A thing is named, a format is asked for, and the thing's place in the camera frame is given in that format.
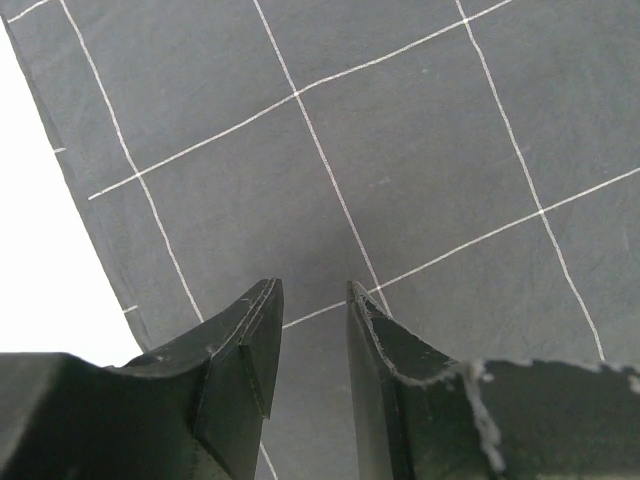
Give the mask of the dark grey checked cloth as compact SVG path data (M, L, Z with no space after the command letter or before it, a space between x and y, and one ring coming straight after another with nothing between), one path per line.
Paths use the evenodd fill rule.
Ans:
M457 358L639 361L635 1L5 1L137 341L277 277L259 479L358 477L345 284Z

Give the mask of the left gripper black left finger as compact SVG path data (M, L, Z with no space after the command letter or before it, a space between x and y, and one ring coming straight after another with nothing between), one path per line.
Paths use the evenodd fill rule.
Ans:
M279 364L284 292L256 283L121 367L1 357L5 479L251 479Z

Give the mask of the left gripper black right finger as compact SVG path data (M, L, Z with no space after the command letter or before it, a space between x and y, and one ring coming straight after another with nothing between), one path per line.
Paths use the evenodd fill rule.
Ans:
M457 361L346 287L363 479L635 479L639 370Z

